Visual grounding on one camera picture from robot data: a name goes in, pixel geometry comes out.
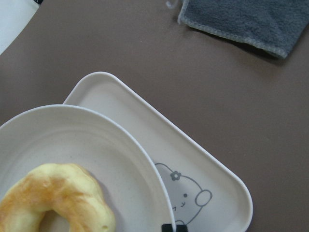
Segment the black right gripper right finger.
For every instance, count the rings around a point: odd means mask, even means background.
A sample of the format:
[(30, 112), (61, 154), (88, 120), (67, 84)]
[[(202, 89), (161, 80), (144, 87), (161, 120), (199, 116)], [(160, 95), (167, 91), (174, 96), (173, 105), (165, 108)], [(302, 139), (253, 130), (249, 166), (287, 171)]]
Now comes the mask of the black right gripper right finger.
[(187, 232), (187, 226), (186, 225), (177, 224), (176, 225), (176, 232)]

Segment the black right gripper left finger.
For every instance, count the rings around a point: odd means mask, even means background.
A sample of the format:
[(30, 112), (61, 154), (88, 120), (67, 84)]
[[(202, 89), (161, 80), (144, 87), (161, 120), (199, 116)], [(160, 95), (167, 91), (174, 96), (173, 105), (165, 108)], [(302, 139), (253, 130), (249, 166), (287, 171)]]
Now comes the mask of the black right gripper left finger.
[(172, 224), (162, 224), (161, 232), (173, 232)]

